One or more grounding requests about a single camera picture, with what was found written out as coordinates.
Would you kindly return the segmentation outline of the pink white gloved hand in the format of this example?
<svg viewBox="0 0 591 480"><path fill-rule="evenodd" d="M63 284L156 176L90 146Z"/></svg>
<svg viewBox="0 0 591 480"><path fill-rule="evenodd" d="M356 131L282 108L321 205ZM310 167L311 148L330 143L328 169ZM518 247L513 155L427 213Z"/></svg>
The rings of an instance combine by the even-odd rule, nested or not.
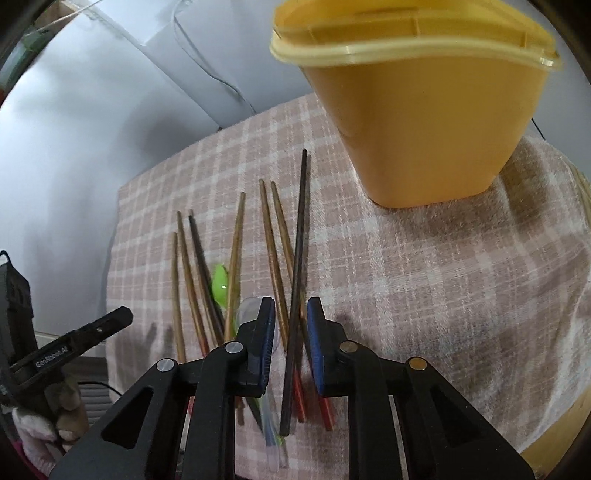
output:
<svg viewBox="0 0 591 480"><path fill-rule="evenodd" d="M47 479L57 463L49 445L60 440L64 450L69 451L90 428L80 388L73 377L51 385L46 393L48 402L57 408L55 421L21 406L11 411L24 458L39 479Z"/></svg>

